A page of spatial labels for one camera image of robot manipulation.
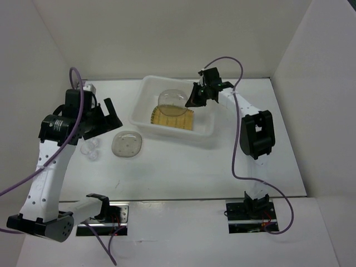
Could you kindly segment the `clear square plate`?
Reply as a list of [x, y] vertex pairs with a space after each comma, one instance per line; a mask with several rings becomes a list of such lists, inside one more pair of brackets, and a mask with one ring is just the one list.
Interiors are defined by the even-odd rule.
[[187, 95], [182, 90], [164, 90], [158, 97], [158, 107], [167, 116], [179, 116], [185, 113]]
[[117, 133], [111, 145], [112, 153], [117, 157], [134, 157], [142, 148], [142, 136], [135, 131], [121, 131]]

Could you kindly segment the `woven bamboo tray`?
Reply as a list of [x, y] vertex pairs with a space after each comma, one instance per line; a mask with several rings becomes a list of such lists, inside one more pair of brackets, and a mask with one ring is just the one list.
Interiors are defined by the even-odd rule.
[[187, 109], [179, 116], [167, 116], [156, 106], [151, 114], [151, 124], [179, 128], [183, 130], [193, 130], [194, 112]]

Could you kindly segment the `clear small glass cup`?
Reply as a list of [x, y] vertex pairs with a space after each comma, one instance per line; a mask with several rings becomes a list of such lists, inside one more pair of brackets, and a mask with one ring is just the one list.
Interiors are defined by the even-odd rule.
[[86, 140], [81, 145], [80, 152], [83, 155], [88, 155], [89, 153], [94, 152], [95, 148], [97, 148], [99, 146], [99, 144], [100, 144], [100, 141], [98, 138], [92, 138], [92, 139]]
[[98, 159], [99, 153], [97, 150], [93, 150], [90, 151], [86, 157], [90, 160], [90, 161], [96, 161]]

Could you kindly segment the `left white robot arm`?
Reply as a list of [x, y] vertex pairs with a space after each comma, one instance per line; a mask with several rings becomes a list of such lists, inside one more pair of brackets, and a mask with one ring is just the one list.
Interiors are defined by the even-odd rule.
[[69, 89], [65, 103], [43, 119], [35, 176], [20, 212], [8, 217], [8, 229], [64, 242], [76, 225], [89, 218], [101, 223], [118, 221], [120, 208], [100, 194], [87, 194], [70, 210], [59, 210], [65, 173], [79, 139], [88, 140], [122, 126], [111, 99], [106, 98], [104, 103], [108, 115], [104, 115], [93, 92]]

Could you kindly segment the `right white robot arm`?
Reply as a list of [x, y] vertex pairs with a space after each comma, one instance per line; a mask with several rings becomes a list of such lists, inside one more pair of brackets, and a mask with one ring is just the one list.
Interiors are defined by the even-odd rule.
[[[199, 82], [193, 83], [191, 95], [186, 107], [204, 107], [208, 100], [220, 103], [236, 114], [236, 135], [231, 161], [234, 178], [248, 181], [251, 187], [244, 192], [244, 214], [255, 219], [268, 210], [269, 194], [266, 188], [267, 156], [275, 146], [273, 116], [270, 111], [262, 111], [250, 104], [237, 93], [237, 84], [224, 82], [216, 67], [204, 68], [199, 72]], [[237, 150], [247, 157], [251, 173], [247, 177], [239, 176], [235, 171]]]

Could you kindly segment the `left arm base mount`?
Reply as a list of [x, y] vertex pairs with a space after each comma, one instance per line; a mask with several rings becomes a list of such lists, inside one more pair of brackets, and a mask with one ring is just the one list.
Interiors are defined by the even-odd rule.
[[104, 220], [91, 217], [85, 222], [94, 229], [98, 236], [127, 236], [129, 203], [113, 201], [110, 206], [113, 212]]

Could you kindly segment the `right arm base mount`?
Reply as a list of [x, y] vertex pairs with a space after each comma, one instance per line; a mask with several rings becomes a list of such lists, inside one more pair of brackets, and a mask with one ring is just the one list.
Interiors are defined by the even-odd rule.
[[263, 210], [249, 214], [242, 200], [227, 200], [224, 215], [228, 220], [230, 234], [263, 233], [265, 227], [271, 232], [278, 232], [279, 226], [274, 209], [270, 201]]

